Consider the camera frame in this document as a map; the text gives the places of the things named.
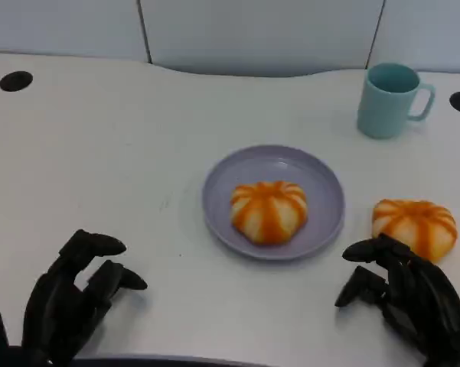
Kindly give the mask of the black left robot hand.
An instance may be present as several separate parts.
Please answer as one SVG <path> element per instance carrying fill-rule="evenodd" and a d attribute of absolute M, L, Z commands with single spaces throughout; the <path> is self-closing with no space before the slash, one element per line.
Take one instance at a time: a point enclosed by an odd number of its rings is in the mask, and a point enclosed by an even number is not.
<path fill-rule="evenodd" d="M 121 289 L 148 285 L 120 263 L 104 261 L 81 290 L 74 281 L 95 257 L 119 255 L 126 246 L 109 235 L 77 230 L 34 286 L 24 313 L 21 346 L 31 366 L 66 366 L 86 345 Z"/>

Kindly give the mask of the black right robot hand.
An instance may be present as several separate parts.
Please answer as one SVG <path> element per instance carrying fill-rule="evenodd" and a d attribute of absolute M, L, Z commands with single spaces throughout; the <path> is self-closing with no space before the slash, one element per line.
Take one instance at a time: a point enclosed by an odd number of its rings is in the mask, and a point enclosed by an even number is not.
<path fill-rule="evenodd" d="M 427 366 L 460 366 L 460 297 L 437 265 L 385 234 L 348 246 L 342 256 L 357 267 L 336 307 L 356 299 L 374 305 Z"/>

